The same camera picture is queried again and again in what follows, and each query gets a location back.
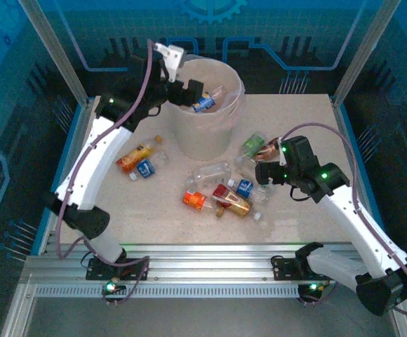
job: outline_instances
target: black mounting plate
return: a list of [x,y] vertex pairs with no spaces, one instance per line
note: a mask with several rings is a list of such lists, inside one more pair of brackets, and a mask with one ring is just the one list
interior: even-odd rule
[[311,281],[322,282],[329,281],[330,278],[325,275],[310,272],[303,275],[298,267],[298,262],[295,258],[280,258],[271,259],[272,271],[275,281]]
[[[122,263],[132,262],[137,258],[127,258]],[[128,267],[117,268],[103,263],[98,258],[91,258],[88,262],[85,279],[93,281],[109,281],[113,277],[119,277],[121,281],[136,281],[145,266],[145,261],[130,265]],[[147,279],[147,271],[141,277],[141,281]]]

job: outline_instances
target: orange bottle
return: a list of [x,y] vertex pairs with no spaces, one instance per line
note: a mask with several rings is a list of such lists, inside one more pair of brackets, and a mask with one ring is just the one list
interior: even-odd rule
[[124,173],[130,173],[140,161],[154,153],[162,142],[163,138],[158,135],[153,139],[147,139],[129,154],[120,158],[116,163]]

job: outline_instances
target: black joint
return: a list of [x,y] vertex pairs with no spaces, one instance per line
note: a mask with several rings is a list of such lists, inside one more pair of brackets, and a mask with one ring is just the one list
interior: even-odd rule
[[307,257],[311,254],[311,252],[322,247],[323,244],[319,242],[312,242],[311,244],[307,244],[295,252],[295,259],[297,260],[300,273],[303,275],[308,275],[312,272],[311,268],[309,267]]

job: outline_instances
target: cylindrical bottle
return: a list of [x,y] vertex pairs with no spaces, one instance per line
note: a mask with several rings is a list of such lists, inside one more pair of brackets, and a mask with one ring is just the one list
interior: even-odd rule
[[228,209],[233,214],[242,218],[245,218],[247,215],[251,216],[255,221],[261,218],[261,212],[253,210],[251,204],[222,184],[218,185],[211,195],[211,199],[216,201],[218,206],[222,206],[224,209]]
[[187,186],[198,190],[209,185],[227,184],[232,174],[229,163],[221,163],[196,168],[187,178]]
[[124,173],[129,173],[140,161],[148,158],[148,156],[154,153],[161,142],[163,142],[163,138],[160,136],[155,136],[155,138],[152,139],[146,139],[144,142],[139,144],[136,149],[126,156],[120,158],[116,163],[119,165],[119,167],[121,167],[121,170]]
[[234,167],[237,173],[245,179],[255,181],[255,166],[256,162],[253,158],[247,156],[237,156],[234,159]]
[[136,168],[133,169],[128,176],[132,180],[137,180],[140,177],[148,178],[158,172],[163,166],[169,163],[169,158],[163,151],[154,153],[149,158],[140,161]]
[[233,188],[238,195],[254,204],[266,204],[270,197],[270,190],[267,186],[254,185],[248,180],[230,179],[227,186]]
[[211,199],[202,193],[196,192],[192,189],[188,189],[183,196],[182,202],[197,211],[211,211],[220,217],[224,213],[224,208],[216,206]]
[[254,156],[256,163],[261,163],[264,161],[272,160],[280,154],[279,149],[279,138],[274,138],[270,140],[265,146],[263,146],[260,151]]
[[265,146],[267,142],[267,137],[257,131],[255,132],[239,149],[239,156],[246,156],[248,158],[253,158],[256,153]]
[[210,93],[203,93],[202,97],[192,107],[195,112],[214,112],[214,109],[211,108],[223,100],[225,95],[227,95],[227,89],[224,86],[219,86]]

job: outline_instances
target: gear logo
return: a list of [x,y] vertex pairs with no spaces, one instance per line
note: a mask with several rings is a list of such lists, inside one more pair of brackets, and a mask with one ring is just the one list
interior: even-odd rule
[[7,34],[12,32],[20,21],[16,0],[0,0],[0,30]]
[[241,6],[247,5],[247,0],[175,0],[177,5],[186,13],[189,19],[197,19],[201,24],[208,22],[222,23],[230,20],[234,13],[240,14]]

